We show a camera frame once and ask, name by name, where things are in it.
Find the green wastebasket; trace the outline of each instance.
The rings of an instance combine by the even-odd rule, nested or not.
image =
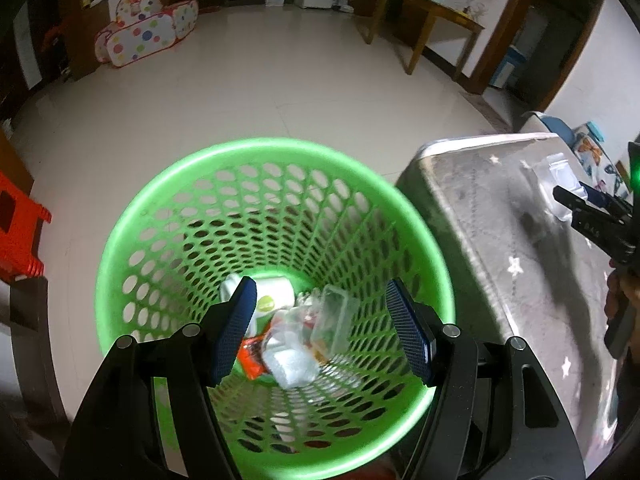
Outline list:
[[[102,352],[122,334],[149,341],[200,320],[232,272],[284,275],[296,292],[331,283],[360,300],[348,352],[309,386],[283,390],[236,367],[209,391],[244,478],[347,472],[421,418],[433,389],[410,372],[385,285],[399,276],[443,322],[454,322],[452,289],[422,218],[382,177],[292,139],[239,140],[176,162],[133,199],[107,241],[95,297]],[[156,392],[163,443],[175,446],[161,381]]]

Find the table leg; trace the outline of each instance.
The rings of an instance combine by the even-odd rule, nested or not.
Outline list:
[[[465,47],[458,58],[458,63],[456,65],[456,73],[453,76],[453,81],[457,81],[460,75],[462,74],[462,69],[466,65],[466,61],[469,59],[469,55],[471,51],[476,46],[476,41],[478,41],[478,36],[480,36],[479,32],[472,32],[471,36],[469,36],[468,40],[466,40]]]
[[[414,53],[411,56],[411,61],[409,62],[409,66],[406,68],[408,75],[414,73],[415,66],[418,64],[418,60],[422,55],[422,51],[424,47],[427,45],[427,40],[433,30],[433,25],[436,23],[436,16],[433,15],[432,12],[427,14],[427,18],[424,20],[424,25],[422,26],[422,30],[420,32],[420,37],[418,41],[415,43]]]
[[[373,38],[376,37],[378,33],[378,29],[380,28],[380,22],[382,21],[382,16],[385,13],[386,9],[386,0],[378,0],[376,3],[376,10],[373,12],[373,18],[371,19],[371,25],[369,26],[369,35],[365,40],[367,44],[371,44]]]

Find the tiled floor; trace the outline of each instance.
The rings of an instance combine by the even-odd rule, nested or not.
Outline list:
[[[482,94],[482,97],[491,106],[491,108],[493,108],[496,113],[516,131],[524,123],[521,115],[532,109],[530,105],[520,101],[507,89],[488,86]]]
[[[422,143],[490,129],[435,66],[421,59],[405,75],[398,46],[366,45],[356,23],[293,7],[225,9],[200,16],[170,50],[53,84],[24,106],[12,141],[35,178],[34,199],[53,214],[40,256],[70,416],[101,361],[93,303],[102,248],[133,196],[169,164],[226,140],[289,136],[394,182]]]

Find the basket rim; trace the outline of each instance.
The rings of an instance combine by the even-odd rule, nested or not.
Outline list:
[[[113,227],[105,244],[97,271],[94,310],[98,343],[100,345],[100,351],[104,356],[107,355],[114,341],[114,338],[109,334],[108,330],[110,323],[108,319],[111,290],[110,276],[114,272],[114,266],[116,266],[115,256],[125,227],[130,221],[134,221],[135,218],[139,217],[149,199],[155,195],[156,190],[161,189],[167,181],[181,173],[184,169],[224,153],[248,148],[260,148],[264,150],[305,150],[306,152],[312,152],[319,158],[330,159],[332,163],[337,166],[348,169],[356,178],[368,181],[368,184],[376,193],[400,214],[405,216],[405,219],[414,228],[415,237],[417,237],[420,243],[433,255],[436,261],[439,260],[439,263],[433,267],[434,282],[437,284],[438,293],[442,298],[440,317],[443,323],[455,322],[453,289],[442,252],[420,214],[399,190],[364,164],[326,146],[287,137],[258,137],[233,140],[231,142],[209,146],[208,148],[204,148],[178,160],[146,184],[126,207]],[[236,457],[236,460],[246,459],[254,463],[259,462],[260,467],[257,467],[255,471],[259,473],[259,476],[262,478],[318,480],[337,476],[370,462],[375,459],[375,457],[390,449],[420,420],[429,407],[433,395],[434,389],[425,386],[420,391],[420,394],[416,395],[414,400],[405,406],[404,415],[398,416],[393,423],[388,424],[386,430],[383,431],[379,437],[369,440],[363,446],[354,448],[347,453],[339,452],[336,454],[335,451],[330,452],[332,448],[340,447],[340,445],[337,444],[336,446],[327,448],[326,451],[330,453],[327,453],[326,456],[322,458],[310,449],[309,452],[282,456],[273,453],[256,455],[255,453],[246,451],[246,455],[243,452],[242,456]]]

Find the red plastic stool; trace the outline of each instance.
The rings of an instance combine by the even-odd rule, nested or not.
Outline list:
[[[51,222],[51,213],[18,189],[0,172],[0,279],[12,282],[24,274],[42,276],[44,264],[33,255],[38,220]]]

